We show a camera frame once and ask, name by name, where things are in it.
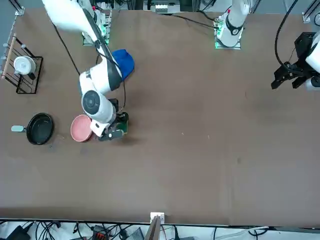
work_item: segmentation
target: metal bracket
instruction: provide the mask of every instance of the metal bracket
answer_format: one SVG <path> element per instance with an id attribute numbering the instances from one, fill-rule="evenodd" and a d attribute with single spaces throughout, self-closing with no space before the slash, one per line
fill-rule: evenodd
<path id="1" fill-rule="evenodd" d="M 21 7 L 21 11 L 15 11 L 16 16 L 23 16 L 25 14 L 26 8 L 24 6 Z"/>
<path id="2" fill-rule="evenodd" d="M 304 12 L 302 13 L 302 19 L 304 24 L 311 23 L 310 16 L 306 17 Z"/>
<path id="3" fill-rule="evenodd" d="M 160 217 L 160 224 L 165 224 L 165 213 L 164 212 L 150 212 L 150 223 L 152 220 L 159 216 Z"/>

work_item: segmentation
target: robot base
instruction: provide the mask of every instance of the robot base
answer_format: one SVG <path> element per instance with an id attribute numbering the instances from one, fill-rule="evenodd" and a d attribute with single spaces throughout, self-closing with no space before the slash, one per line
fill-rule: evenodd
<path id="1" fill-rule="evenodd" d="M 233 46 L 233 47 L 229 47 L 229 46 L 225 46 L 222 44 L 222 42 L 218 39 L 218 34 L 221 31 L 221 28 L 224 25 L 224 19 L 222 18 L 222 16 L 219 16 L 219 18 L 217 18 L 215 21 L 213 21 L 213 26 L 214 27 L 218 27 L 219 29 L 214 29 L 214 48 L 215 49 L 235 49 L 235 50 L 241 50 L 241 36 L 239 38 L 238 43 Z"/>

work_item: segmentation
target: cable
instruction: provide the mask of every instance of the cable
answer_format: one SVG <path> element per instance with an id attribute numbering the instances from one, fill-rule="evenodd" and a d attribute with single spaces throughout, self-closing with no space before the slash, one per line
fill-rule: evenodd
<path id="1" fill-rule="evenodd" d="M 202 13 L 207 19 L 214 21 L 214 18 L 209 17 L 203 10 L 198 10 L 199 13 Z"/>
<path id="2" fill-rule="evenodd" d="M 296 50 L 296 47 L 294 47 L 294 49 L 292 50 L 292 53 L 291 53 L 291 56 L 290 56 L 290 58 L 289 58 L 289 60 L 288 60 L 288 62 L 290 62 L 290 60 L 291 60 L 291 58 L 292 58 L 292 56 L 293 56 L 293 54 L 294 54 L 294 51 Z"/>
<path id="3" fill-rule="evenodd" d="M 314 15 L 314 19 L 313 19 L 314 25 L 316 25 L 316 26 L 318 26 L 318 27 L 320 27 L 320 25 L 316 23 L 316 17 L 317 17 L 319 14 L 320 14 L 320 12 L 318 12 L 316 15 Z"/>
<path id="4" fill-rule="evenodd" d="M 88 224 L 88 223 L 86 223 L 86 222 L 85 222 L 84 224 L 85 224 L 88 228 L 90 228 L 90 230 L 91 230 L 91 231 L 94 231 L 94 228 L 95 228 L 95 227 L 93 227 L 93 226 L 89 226 L 89 224 Z"/>
<path id="5" fill-rule="evenodd" d="M 161 228 L 162 228 L 162 231 L 163 231 L 164 238 L 165 238 L 165 240 L 167 240 L 166 230 L 164 229 L 164 226 L 161 225 Z"/>
<path id="6" fill-rule="evenodd" d="M 118 230 L 118 225 L 114 225 L 110 230 L 108 230 L 107 228 L 105 228 L 104 224 L 102 224 L 104 229 L 105 229 L 105 232 L 109 235 L 110 238 L 113 238 L 116 233 L 117 233 L 117 230 Z"/>
<path id="7" fill-rule="evenodd" d="M 126 226 L 125 228 L 122 229 L 122 231 L 126 230 L 127 228 L 129 228 L 129 227 L 131 227 L 131 226 L 132 226 L 132 224 L 130 224 L 129 226 Z M 120 234 L 120 231 L 119 231 L 117 234 L 115 234 L 114 237 L 111 238 L 110 240 L 115 239 L 119 234 Z"/>
<path id="8" fill-rule="evenodd" d="M 28 226 L 26 226 L 26 227 L 23 229 L 23 231 L 24 231 L 25 233 L 27 233 L 34 223 L 35 223 L 35 222 L 32 221 Z"/>
<path id="9" fill-rule="evenodd" d="M 294 2 L 291 4 L 289 10 L 286 12 L 282 22 L 280 23 L 279 25 L 279 28 L 278 30 L 276 31 L 276 35 L 275 35 L 275 41 L 274 41 L 274 53 L 275 53 L 275 57 L 277 59 L 277 61 L 279 62 L 279 64 L 281 66 L 283 66 L 289 73 L 295 73 L 295 74 L 298 74 L 299 76 L 302 75 L 302 72 L 301 71 L 298 71 L 298 70 L 294 70 L 294 69 L 291 69 L 289 68 L 288 66 L 286 66 L 279 58 L 279 55 L 278 55 L 278 38 L 279 38 L 279 33 L 283 27 L 283 25 L 285 24 L 286 20 L 287 20 L 287 17 L 289 16 L 291 10 L 294 8 L 294 6 L 296 5 L 296 3 L 298 2 L 298 0 L 294 0 Z"/>
<path id="10" fill-rule="evenodd" d="M 52 226 L 54 225 L 54 223 L 53 222 L 51 222 L 49 225 L 47 225 L 45 222 L 44 222 L 44 225 L 46 226 L 46 228 L 47 228 L 47 234 L 49 234 L 49 236 L 50 236 L 50 239 L 51 240 L 55 240 L 55 238 L 52 236 L 52 234 L 50 233 L 50 228 L 52 228 Z"/>
<path id="11" fill-rule="evenodd" d="M 68 53 L 69 58 L 70 58 L 70 60 L 71 60 L 71 62 L 72 62 L 72 64 L 73 64 L 73 66 L 74 66 L 74 68 L 75 68 L 76 72 L 77 72 L 77 73 L 78 73 L 78 75 L 80 76 L 80 72 L 79 72 L 79 70 L 78 70 L 78 68 L 77 68 L 77 66 L 76 66 L 76 64 L 75 64 L 75 62 L 74 62 L 74 59 L 72 58 L 72 56 L 71 56 L 71 54 L 70 54 L 70 52 L 69 52 L 69 50 L 68 50 L 68 48 L 67 48 L 67 46 L 66 46 L 66 44 L 65 44 L 64 40 L 63 40 L 63 39 L 62 39 L 62 37 L 60 36 L 60 33 L 58 32 L 57 27 L 56 27 L 53 23 L 52 23 L 52 25 L 53 25 L 54 30 L 55 30 L 56 34 L 58 35 L 58 37 L 59 37 L 59 39 L 60 39 L 61 43 L 63 44 L 63 46 L 64 46 L 64 48 L 65 48 L 66 52 Z"/>
<path id="12" fill-rule="evenodd" d="M 35 228 L 35 240 L 38 240 L 38 228 L 39 228 L 40 222 L 38 223 L 38 225 Z"/>
<path id="13" fill-rule="evenodd" d="M 248 231 L 248 233 L 249 233 L 251 236 L 254 236 L 254 237 L 261 236 L 261 235 L 265 234 L 266 232 L 268 232 L 268 229 L 265 229 L 265 230 L 263 230 L 262 232 L 259 232 L 259 233 L 257 233 L 256 230 L 254 230 L 254 234 L 251 233 L 250 231 Z"/>
<path id="14" fill-rule="evenodd" d="M 39 240 L 41 239 L 41 236 L 42 236 L 42 240 L 44 240 L 44 239 L 45 239 L 45 236 L 46 236 L 46 234 L 45 234 L 46 229 L 44 228 L 42 222 L 39 222 L 39 224 L 41 224 L 42 227 L 43 227 L 43 230 L 42 230 L 42 232 L 41 232 L 41 234 L 40 234 L 40 236 L 39 236 Z"/>
<path id="15" fill-rule="evenodd" d="M 210 236 L 210 237 L 211 237 L 211 239 L 213 239 L 213 240 L 216 239 L 216 231 L 217 231 L 217 228 L 215 227 L 215 228 L 214 228 L 214 231 L 211 232 L 211 236 Z"/>
<path id="16" fill-rule="evenodd" d="M 255 233 L 255 240 L 258 240 L 258 234 L 257 234 L 257 231 L 254 230 L 254 233 Z"/>
<path id="17" fill-rule="evenodd" d="M 184 19 L 184 20 L 188 20 L 188 21 L 191 21 L 191 22 L 194 22 L 196 24 L 200 24 L 200 25 L 203 25 L 203 26 L 206 26 L 208 28 L 212 28 L 212 29 L 219 29 L 218 27 L 216 26 L 211 26 L 211 25 L 208 25 L 208 24 L 205 24 L 205 23 L 202 23 L 202 22 L 199 22 L 199 21 L 195 21 L 193 19 L 190 19 L 190 18 L 187 18 L 187 17 L 184 17 L 184 16 L 178 16 L 178 15 L 171 15 L 172 17 L 176 17 L 176 18 L 180 18 L 180 19 Z"/>
<path id="18" fill-rule="evenodd" d="M 30 223 L 30 221 L 25 222 L 21 227 L 24 228 L 24 226 L 27 225 L 27 223 Z"/>
<path id="19" fill-rule="evenodd" d="M 78 223 L 78 222 L 76 222 L 76 223 L 75 223 L 75 225 L 76 225 L 76 231 L 78 232 L 79 237 L 80 237 L 82 240 L 86 240 L 86 239 L 81 235 L 81 233 L 80 233 L 80 230 L 79 230 L 79 223 Z"/>
<path id="20" fill-rule="evenodd" d="M 100 54 L 98 54 L 98 56 L 96 56 L 96 59 L 95 59 L 95 65 L 97 65 L 97 64 L 98 64 L 99 57 L 100 57 Z"/>
<path id="21" fill-rule="evenodd" d="M 238 237 L 238 236 L 241 236 L 242 234 L 245 234 L 246 232 L 249 232 L 249 231 L 266 230 L 268 228 L 269 228 L 268 226 L 259 226 L 259 227 L 254 227 L 254 228 L 250 228 L 250 229 L 243 229 L 243 230 L 238 231 L 236 233 L 231 233 L 231 234 L 227 234 L 227 235 L 223 235 L 223 236 L 218 236 L 215 240 L 222 240 L 222 239 L 226 239 L 226 238 Z"/>
<path id="22" fill-rule="evenodd" d="M 231 5 L 230 7 L 228 7 L 228 8 L 225 10 L 224 13 L 226 13 L 231 7 L 232 7 L 232 5 Z"/>
<path id="23" fill-rule="evenodd" d="M 99 55 L 101 55 L 102 57 L 105 57 L 105 58 L 108 59 L 112 64 L 116 65 L 116 66 L 120 69 L 118 63 L 116 63 L 115 61 L 113 61 L 113 59 L 108 58 L 107 56 L 103 55 L 103 54 L 102 54 L 101 52 L 99 52 L 99 51 L 98 51 L 98 53 L 99 53 Z M 125 108 L 125 106 L 126 106 L 126 101 L 127 101 L 127 93 L 126 93 L 125 80 L 123 80 L 122 82 L 123 82 L 123 95 L 124 95 L 123 98 L 124 98 L 124 100 L 123 100 L 123 105 L 122 105 L 121 109 L 120 109 L 118 112 L 121 112 L 121 111 Z"/>
<path id="24" fill-rule="evenodd" d="M 176 225 L 173 225 L 173 227 L 174 227 L 174 240 L 180 240 Z"/>
<path id="25" fill-rule="evenodd" d="M 206 10 L 207 7 L 209 7 L 210 4 L 212 4 L 212 5 L 211 5 L 211 7 L 212 7 L 212 6 L 216 3 L 216 1 L 217 1 L 217 0 L 211 0 L 211 1 L 204 7 L 204 9 L 202 9 L 202 11 Z"/>

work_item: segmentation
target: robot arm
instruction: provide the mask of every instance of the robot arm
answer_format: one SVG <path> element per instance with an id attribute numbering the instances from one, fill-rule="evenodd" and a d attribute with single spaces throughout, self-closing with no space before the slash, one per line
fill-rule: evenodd
<path id="1" fill-rule="evenodd" d="M 222 16 L 224 23 L 217 36 L 223 45 L 233 47 L 238 43 L 249 11 L 248 0 L 232 0 L 230 11 Z"/>
<path id="2" fill-rule="evenodd" d="M 320 90 L 320 32 L 303 32 L 294 46 L 298 60 L 291 64 L 284 62 L 275 72 L 272 89 L 277 89 L 284 81 L 292 80 L 292 87 L 297 89 L 305 85 L 307 90 Z"/>
<path id="3" fill-rule="evenodd" d="M 119 66 L 90 11 L 70 0 L 42 0 L 42 2 L 54 25 L 67 31 L 87 33 L 102 57 L 101 63 L 79 76 L 82 108 L 92 118 L 91 129 L 100 137 L 104 129 L 115 120 L 115 107 L 104 94 L 120 86 L 122 74 Z"/>

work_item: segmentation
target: white cable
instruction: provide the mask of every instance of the white cable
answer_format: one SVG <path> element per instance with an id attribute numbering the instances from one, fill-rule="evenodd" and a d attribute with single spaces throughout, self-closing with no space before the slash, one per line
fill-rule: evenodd
<path id="1" fill-rule="evenodd" d="M 241 236 L 242 234 L 245 234 L 249 231 L 254 231 L 254 230 L 266 230 L 268 229 L 268 226 L 259 226 L 259 227 L 253 227 L 250 229 L 243 229 L 241 231 L 238 231 L 236 233 L 232 233 L 232 234 L 228 234 L 228 235 L 223 235 L 223 236 L 218 236 L 215 238 L 215 240 L 221 240 L 221 239 L 227 239 L 227 238 L 233 238 L 233 237 L 237 237 L 237 236 Z"/>

